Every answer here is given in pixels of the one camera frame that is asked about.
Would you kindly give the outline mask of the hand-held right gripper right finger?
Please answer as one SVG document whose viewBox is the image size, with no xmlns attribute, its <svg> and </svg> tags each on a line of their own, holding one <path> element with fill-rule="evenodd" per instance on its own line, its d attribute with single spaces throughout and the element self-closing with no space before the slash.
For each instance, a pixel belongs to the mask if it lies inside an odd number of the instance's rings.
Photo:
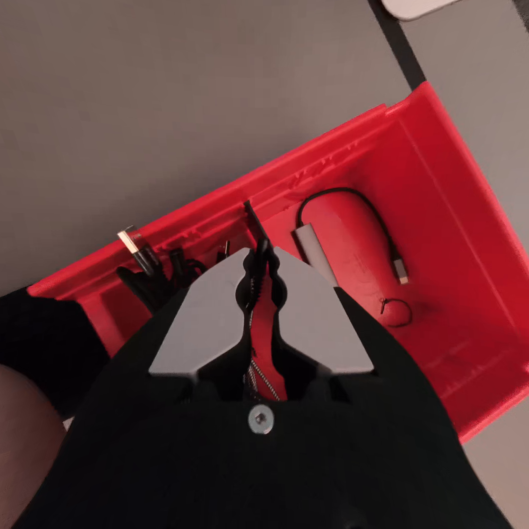
<svg viewBox="0 0 529 529">
<path fill-rule="evenodd" d="M 373 362 L 343 308 L 335 286 L 280 247 L 270 265 L 279 338 L 328 374 L 372 372 Z"/>
</svg>

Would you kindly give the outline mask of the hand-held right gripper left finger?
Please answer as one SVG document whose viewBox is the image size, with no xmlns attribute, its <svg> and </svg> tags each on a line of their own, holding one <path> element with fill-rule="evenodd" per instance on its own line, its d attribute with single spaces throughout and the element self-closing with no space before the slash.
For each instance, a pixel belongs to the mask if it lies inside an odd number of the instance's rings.
<svg viewBox="0 0 529 529">
<path fill-rule="evenodd" d="M 197 378 L 202 368 L 239 344 L 244 314 L 236 291 L 250 253 L 250 248 L 236 251 L 189 287 L 149 374 Z"/>
</svg>

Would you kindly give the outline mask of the silver usb hub with cable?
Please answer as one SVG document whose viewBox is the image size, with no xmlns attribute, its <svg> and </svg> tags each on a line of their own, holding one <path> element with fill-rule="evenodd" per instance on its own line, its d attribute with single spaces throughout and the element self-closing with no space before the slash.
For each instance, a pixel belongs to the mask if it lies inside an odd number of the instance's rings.
<svg viewBox="0 0 529 529">
<path fill-rule="evenodd" d="M 409 274 L 405 261 L 399 249 L 397 248 L 397 245 L 394 242 L 393 237 L 390 234 L 390 231 L 387 228 L 382 216 L 374 207 L 373 203 L 364 194 L 350 187 L 334 187 L 319 191 L 309 195 L 299 206 L 296 214 L 296 228 L 293 231 L 293 238 L 296 240 L 297 245 L 301 249 L 301 254 L 303 255 L 304 261 L 316 269 L 333 287 L 339 286 L 338 279 L 313 228 L 313 225 L 303 221 L 303 212 L 310 202 L 326 195 L 341 193 L 355 195 L 367 206 L 367 208 L 370 209 L 387 240 L 388 254 L 393 275 L 400 285 L 404 286 L 409 284 Z"/>
</svg>

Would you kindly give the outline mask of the red plastic bin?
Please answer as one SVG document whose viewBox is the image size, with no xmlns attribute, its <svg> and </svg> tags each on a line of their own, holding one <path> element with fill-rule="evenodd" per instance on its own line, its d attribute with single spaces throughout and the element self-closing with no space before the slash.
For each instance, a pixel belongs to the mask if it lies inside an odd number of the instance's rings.
<svg viewBox="0 0 529 529">
<path fill-rule="evenodd" d="M 432 86 L 380 105 L 172 213 L 139 234 L 172 274 L 169 252 L 213 268 L 255 247 L 249 202 L 274 247 L 301 259 L 293 231 L 309 195 L 364 194 L 382 216 L 409 274 L 393 275 L 387 240 L 355 195 L 308 204 L 340 287 L 380 323 L 380 298 L 410 304 L 413 323 L 387 328 L 440 397 L 462 443 L 528 396 L 528 256 Z"/>
</svg>

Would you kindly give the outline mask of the black twist tie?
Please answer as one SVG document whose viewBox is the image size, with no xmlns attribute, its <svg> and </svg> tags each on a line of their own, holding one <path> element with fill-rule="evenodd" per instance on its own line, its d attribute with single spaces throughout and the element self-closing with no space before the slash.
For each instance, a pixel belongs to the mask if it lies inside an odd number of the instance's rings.
<svg viewBox="0 0 529 529">
<path fill-rule="evenodd" d="M 385 313 L 385 310 L 387 307 L 391 304 L 396 304 L 396 315 L 398 318 L 396 318 L 396 321 L 389 321 L 387 319 L 383 320 L 382 325 L 387 328 L 402 328 L 407 327 L 413 323 L 413 311 L 409 303 L 407 301 L 400 299 L 400 298 L 394 298 L 394 297 L 383 297 L 380 298 L 380 316 L 383 316 Z"/>
</svg>

